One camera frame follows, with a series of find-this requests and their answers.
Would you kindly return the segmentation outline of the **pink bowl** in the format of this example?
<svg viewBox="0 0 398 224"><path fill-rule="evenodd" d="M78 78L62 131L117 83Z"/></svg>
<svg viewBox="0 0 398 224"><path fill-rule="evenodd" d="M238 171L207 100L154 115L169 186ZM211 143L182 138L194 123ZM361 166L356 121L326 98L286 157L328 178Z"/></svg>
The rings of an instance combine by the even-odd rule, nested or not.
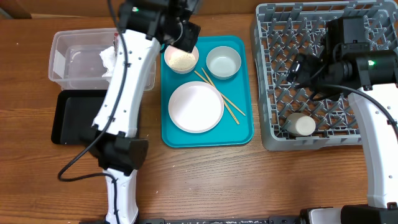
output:
<svg viewBox="0 0 398 224"><path fill-rule="evenodd" d="M194 46L192 53L185 52L173 46L168 46L164 52L164 60L175 73L186 74L191 72L199 59L199 51Z"/></svg>

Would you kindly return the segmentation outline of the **white paper cup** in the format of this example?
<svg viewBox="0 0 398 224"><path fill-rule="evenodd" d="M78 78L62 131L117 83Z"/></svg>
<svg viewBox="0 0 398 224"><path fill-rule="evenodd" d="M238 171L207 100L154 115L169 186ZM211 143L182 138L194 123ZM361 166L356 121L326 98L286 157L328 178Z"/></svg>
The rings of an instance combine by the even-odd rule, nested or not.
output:
<svg viewBox="0 0 398 224"><path fill-rule="evenodd" d="M289 126L287 132L294 136L309 136L316 128L316 123L313 118L303 113L292 113L287 117Z"/></svg>

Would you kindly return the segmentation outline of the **red snack wrapper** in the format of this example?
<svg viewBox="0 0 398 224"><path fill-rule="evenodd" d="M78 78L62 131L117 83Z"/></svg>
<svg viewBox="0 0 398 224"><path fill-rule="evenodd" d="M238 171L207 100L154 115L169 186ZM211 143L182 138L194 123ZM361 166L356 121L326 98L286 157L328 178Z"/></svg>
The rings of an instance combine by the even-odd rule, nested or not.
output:
<svg viewBox="0 0 398 224"><path fill-rule="evenodd" d="M118 32L114 33L113 46L114 46L115 57L117 57L118 56L118 47L119 47L119 33Z"/></svg>

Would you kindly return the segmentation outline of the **white napkin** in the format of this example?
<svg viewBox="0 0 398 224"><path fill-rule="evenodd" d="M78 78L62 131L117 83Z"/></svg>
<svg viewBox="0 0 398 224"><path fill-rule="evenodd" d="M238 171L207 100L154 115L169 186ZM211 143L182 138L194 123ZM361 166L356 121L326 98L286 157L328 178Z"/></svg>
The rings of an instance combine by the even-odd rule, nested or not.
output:
<svg viewBox="0 0 398 224"><path fill-rule="evenodd" d="M114 46L110 46L101 51L99 56L102 60L103 67L106 69L106 72L102 75L102 77L109 80L113 75L113 70L116 63Z"/></svg>

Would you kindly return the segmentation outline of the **pile of rice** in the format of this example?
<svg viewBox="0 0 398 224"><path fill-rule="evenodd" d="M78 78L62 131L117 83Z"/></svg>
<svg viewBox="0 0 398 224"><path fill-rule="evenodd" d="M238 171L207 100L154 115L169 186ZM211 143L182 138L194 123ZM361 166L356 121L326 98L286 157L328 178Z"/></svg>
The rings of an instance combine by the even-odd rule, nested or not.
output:
<svg viewBox="0 0 398 224"><path fill-rule="evenodd" d="M170 56L169 65L174 70L188 70L195 65L196 58L191 53L174 52Z"/></svg>

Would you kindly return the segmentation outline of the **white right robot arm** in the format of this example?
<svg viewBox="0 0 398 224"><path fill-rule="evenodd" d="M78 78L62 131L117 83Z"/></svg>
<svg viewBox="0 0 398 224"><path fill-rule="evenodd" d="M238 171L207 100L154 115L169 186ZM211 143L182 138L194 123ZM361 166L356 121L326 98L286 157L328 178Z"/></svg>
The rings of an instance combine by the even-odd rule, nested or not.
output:
<svg viewBox="0 0 398 224"><path fill-rule="evenodd" d="M312 101L348 99L363 145L367 203L301 210L296 223L397 223L397 52L372 50L361 16L326 23L320 57L297 54L287 76Z"/></svg>

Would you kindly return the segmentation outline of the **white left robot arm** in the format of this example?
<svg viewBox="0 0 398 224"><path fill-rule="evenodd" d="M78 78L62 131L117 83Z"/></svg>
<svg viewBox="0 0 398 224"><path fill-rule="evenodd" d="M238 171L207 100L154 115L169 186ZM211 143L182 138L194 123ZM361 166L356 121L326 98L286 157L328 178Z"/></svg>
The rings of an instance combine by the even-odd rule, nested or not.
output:
<svg viewBox="0 0 398 224"><path fill-rule="evenodd" d="M144 87L157 55L166 45L191 52L200 26L189 21L199 0L125 1L111 10L118 32L116 63L103 104L82 135L106 180L104 223L135 223L136 176L149 143L138 136Z"/></svg>

